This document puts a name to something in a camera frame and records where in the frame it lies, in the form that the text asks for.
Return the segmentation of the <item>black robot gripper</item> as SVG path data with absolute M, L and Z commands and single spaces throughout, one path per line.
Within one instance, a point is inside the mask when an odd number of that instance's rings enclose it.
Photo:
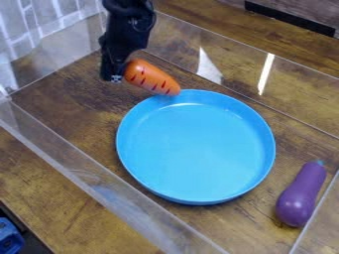
M 151 0 L 101 0 L 107 27 L 101 37 L 100 78 L 120 83 L 128 56 L 147 47 L 156 14 Z

